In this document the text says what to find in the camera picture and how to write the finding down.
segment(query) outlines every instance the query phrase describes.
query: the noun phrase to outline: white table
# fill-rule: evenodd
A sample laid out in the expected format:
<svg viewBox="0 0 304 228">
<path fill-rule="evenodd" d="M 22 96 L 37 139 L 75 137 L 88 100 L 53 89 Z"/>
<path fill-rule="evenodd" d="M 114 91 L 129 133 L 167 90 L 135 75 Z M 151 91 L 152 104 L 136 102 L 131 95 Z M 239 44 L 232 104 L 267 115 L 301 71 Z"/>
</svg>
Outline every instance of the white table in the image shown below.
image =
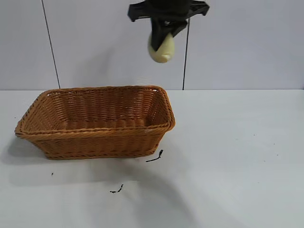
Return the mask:
<svg viewBox="0 0 304 228">
<path fill-rule="evenodd" d="M 40 92 L 0 91 L 1 228 L 304 226 L 304 91 L 169 91 L 149 163 L 45 159 L 14 136 Z"/>
</svg>

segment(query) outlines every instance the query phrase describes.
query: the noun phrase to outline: yellow object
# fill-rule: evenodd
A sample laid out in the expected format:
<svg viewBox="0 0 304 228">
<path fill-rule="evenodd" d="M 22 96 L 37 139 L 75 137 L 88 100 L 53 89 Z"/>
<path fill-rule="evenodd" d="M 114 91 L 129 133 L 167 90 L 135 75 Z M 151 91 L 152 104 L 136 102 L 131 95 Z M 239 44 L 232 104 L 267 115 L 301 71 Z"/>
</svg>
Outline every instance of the yellow object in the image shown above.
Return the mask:
<svg viewBox="0 0 304 228">
<path fill-rule="evenodd" d="M 174 46 L 174 39 L 171 33 L 167 35 L 161 46 L 158 48 L 157 51 L 154 51 L 154 49 L 151 46 L 151 35 L 149 36 L 148 41 L 148 51 L 151 56 L 151 58 L 157 62 L 157 63 L 166 63 L 170 61 L 175 52 L 175 46 Z"/>
</svg>

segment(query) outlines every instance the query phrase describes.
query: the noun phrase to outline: black debris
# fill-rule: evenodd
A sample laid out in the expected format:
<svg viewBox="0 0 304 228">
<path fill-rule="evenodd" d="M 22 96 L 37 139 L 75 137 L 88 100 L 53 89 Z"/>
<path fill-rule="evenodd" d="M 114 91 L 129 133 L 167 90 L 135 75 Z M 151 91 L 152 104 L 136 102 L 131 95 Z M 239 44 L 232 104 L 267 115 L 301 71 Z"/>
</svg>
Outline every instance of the black debris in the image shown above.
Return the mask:
<svg viewBox="0 0 304 228">
<path fill-rule="evenodd" d="M 119 189 L 118 191 L 110 191 L 110 193 L 117 193 L 117 192 L 120 192 L 120 191 L 123 189 L 123 186 L 124 186 L 124 184 L 122 184 L 122 185 L 120 186 L 120 189 Z"/>
<path fill-rule="evenodd" d="M 155 161 L 155 160 L 157 160 L 157 159 L 160 159 L 160 158 L 161 158 L 161 155 L 162 155 L 162 152 L 163 152 L 163 150 L 160 151 L 160 153 L 159 153 L 159 155 L 158 155 L 158 158 L 154 158 L 154 159 L 148 160 L 148 161 L 146 161 L 146 162 L 152 162 L 152 161 Z"/>
</svg>

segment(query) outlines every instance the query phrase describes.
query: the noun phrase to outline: white wall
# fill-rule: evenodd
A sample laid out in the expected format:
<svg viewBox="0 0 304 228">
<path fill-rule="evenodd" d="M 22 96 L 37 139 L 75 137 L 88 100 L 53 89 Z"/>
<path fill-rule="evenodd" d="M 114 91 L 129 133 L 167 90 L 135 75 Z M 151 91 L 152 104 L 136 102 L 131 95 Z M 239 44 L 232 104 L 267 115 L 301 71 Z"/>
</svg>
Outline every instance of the white wall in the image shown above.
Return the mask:
<svg viewBox="0 0 304 228">
<path fill-rule="evenodd" d="M 304 88 L 304 1 L 209 3 L 190 22 L 185 89 Z"/>
<path fill-rule="evenodd" d="M 175 58 L 153 62 L 138 0 L 44 0 L 61 87 L 182 89 L 186 29 Z M 304 1 L 211 0 L 191 19 L 185 89 L 304 88 Z M 0 1 L 0 89 L 57 88 L 41 0 Z"/>
<path fill-rule="evenodd" d="M 0 1 L 0 89 L 58 88 L 40 0 Z"/>
<path fill-rule="evenodd" d="M 186 30 L 167 64 L 147 51 L 150 20 L 131 22 L 132 0 L 44 0 L 61 87 L 159 85 L 182 89 Z"/>
</svg>

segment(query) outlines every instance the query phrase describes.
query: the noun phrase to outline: woven pattern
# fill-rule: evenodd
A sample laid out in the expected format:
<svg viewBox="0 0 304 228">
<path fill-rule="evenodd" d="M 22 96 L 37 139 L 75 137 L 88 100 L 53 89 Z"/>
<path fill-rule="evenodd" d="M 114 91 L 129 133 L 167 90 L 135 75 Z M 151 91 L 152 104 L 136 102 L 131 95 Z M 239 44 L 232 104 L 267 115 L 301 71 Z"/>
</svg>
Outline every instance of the woven pattern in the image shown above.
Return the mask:
<svg viewBox="0 0 304 228">
<path fill-rule="evenodd" d="M 49 159 L 151 155 L 175 120 L 164 89 L 123 86 L 43 92 L 15 133 Z"/>
</svg>

